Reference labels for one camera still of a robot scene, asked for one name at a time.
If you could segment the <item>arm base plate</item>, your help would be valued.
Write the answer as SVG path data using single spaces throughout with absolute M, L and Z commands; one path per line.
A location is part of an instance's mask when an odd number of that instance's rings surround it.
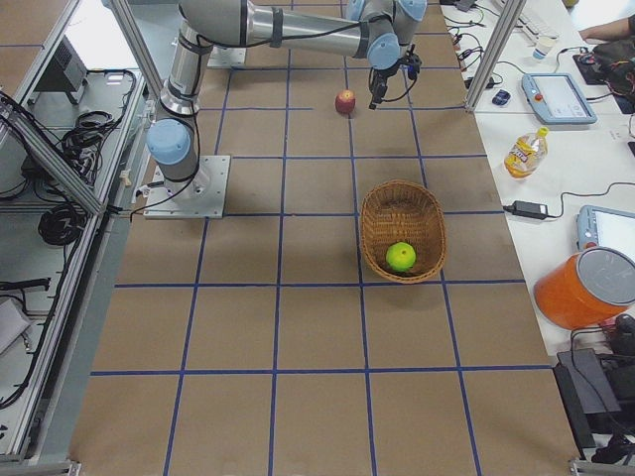
M 244 48 L 225 48 L 214 46 L 208 57 L 206 67 L 212 69 L 243 68 L 246 62 Z
M 149 219 L 219 219 L 224 214 L 225 194 L 230 169 L 229 156 L 201 156 L 192 182 L 165 181 L 155 166 L 153 181 L 162 184 L 149 190 L 146 207 Z

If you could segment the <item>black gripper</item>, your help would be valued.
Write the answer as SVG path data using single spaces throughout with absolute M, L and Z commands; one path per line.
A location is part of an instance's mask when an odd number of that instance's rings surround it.
M 384 101 L 384 96 L 388 90 L 388 79 L 394 76 L 399 68 L 399 65 L 395 63 L 385 69 L 371 69 L 371 86 L 369 87 L 371 93 L 369 108 L 371 110 L 375 110 Z

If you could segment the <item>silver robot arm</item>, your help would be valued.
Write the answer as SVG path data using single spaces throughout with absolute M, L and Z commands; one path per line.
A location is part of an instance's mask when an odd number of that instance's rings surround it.
M 344 17 L 304 14 L 250 1 L 182 1 L 173 65 L 159 98 L 147 146 L 164 179 L 190 182 L 199 170 L 195 118 L 206 64 L 215 47 L 300 49 L 355 59 L 371 67 L 370 105 L 386 101 L 388 80 L 405 69 L 418 78 L 412 43 L 426 13 L 424 1 L 351 1 Z

